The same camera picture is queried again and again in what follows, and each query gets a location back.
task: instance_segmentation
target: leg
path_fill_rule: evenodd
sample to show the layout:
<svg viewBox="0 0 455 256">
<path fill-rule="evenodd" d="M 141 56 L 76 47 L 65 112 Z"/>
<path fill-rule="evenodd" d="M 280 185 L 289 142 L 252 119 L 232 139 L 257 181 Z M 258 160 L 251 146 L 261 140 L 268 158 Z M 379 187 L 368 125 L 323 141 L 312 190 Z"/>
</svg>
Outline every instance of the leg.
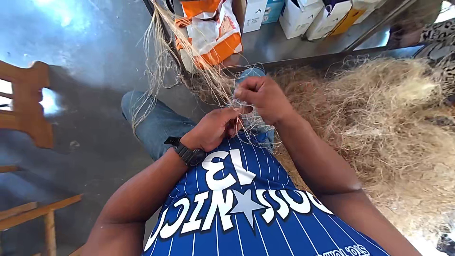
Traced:
<svg viewBox="0 0 455 256">
<path fill-rule="evenodd" d="M 151 103 L 150 96 L 143 92 L 128 92 L 121 99 L 121 110 L 130 124 L 133 121 L 137 123 L 146 114 L 146 117 L 137 125 L 135 134 L 156 161 L 171 147 L 164 144 L 167 137 L 181 137 L 196 124 L 178 115 L 159 100 L 152 109 Z"/>
<path fill-rule="evenodd" d="M 264 70 L 258 67 L 251 67 L 245 69 L 240 76 L 235 80 L 236 84 L 241 83 L 247 77 L 264 77 Z M 275 128 L 273 126 L 266 126 L 263 123 L 264 127 L 258 128 L 252 133 L 255 135 L 256 140 L 263 145 L 263 147 L 268 148 L 270 151 L 273 150 L 273 142 L 275 137 Z"/>
</svg>

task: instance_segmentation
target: bag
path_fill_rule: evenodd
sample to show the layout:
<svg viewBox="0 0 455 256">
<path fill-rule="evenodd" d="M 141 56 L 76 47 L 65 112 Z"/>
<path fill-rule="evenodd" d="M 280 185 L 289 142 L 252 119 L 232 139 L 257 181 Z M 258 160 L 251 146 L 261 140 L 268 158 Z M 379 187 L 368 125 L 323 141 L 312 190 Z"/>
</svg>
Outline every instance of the bag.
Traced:
<svg viewBox="0 0 455 256">
<path fill-rule="evenodd" d="M 197 67 L 201 68 L 203 62 L 218 65 L 243 50 L 232 0 L 184 1 L 182 7 L 185 19 L 175 23 L 186 26 L 188 41 L 199 53 L 193 56 Z"/>
</svg>

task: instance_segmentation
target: concrete floor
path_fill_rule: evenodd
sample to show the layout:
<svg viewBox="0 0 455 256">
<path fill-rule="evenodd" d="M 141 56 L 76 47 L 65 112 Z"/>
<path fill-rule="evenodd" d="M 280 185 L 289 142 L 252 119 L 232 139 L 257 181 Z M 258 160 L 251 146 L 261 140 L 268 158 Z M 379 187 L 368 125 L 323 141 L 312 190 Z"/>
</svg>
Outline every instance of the concrete floor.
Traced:
<svg viewBox="0 0 455 256">
<path fill-rule="evenodd" d="M 52 65 L 60 109 L 47 115 L 53 150 L 36 148 L 24 133 L 0 130 L 0 165 L 21 169 L 0 174 L 0 210 L 83 193 L 82 202 L 56 211 L 58 255 L 84 244 L 112 193 L 152 163 L 120 111 L 124 93 L 148 87 L 142 35 L 150 19 L 142 0 L 2 2 L 0 60 Z M 204 115 L 183 86 L 159 98 L 184 116 Z M 44 252 L 43 219 L 1 232 L 0 239 L 3 255 Z"/>
</svg>

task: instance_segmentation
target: blue pinstripe jersey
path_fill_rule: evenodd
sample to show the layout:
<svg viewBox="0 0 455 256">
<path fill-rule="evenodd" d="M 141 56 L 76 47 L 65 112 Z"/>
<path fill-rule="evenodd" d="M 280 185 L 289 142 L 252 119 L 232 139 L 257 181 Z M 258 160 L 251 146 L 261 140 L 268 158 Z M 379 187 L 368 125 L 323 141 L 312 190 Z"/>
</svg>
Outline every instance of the blue pinstripe jersey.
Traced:
<svg viewBox="0 0 455 256">
<path fill-rule="evenodd" d="M 267 149 L 235 138 L 225 139 L 177 183 L 143 255 L 388 254 L 297 190 Z"/>
</svg>

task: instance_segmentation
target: wristwatch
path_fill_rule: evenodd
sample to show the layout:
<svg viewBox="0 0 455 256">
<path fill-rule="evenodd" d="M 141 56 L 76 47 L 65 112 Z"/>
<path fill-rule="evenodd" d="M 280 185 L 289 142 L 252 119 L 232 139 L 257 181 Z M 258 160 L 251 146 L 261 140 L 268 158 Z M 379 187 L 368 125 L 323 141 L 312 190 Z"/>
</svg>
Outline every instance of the wristwatch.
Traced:
<svg viewBox="0 0 455 256">
<path fill-rule="evenodd" d="M 164 144 L 174 146 L 175 152 L 182 158 L 186 165 L 196 166 L 205 158 L 205 152 L 202 149 L 191 150 L 180 143 L 181 137 L 168 137 Z"/>
</svg>

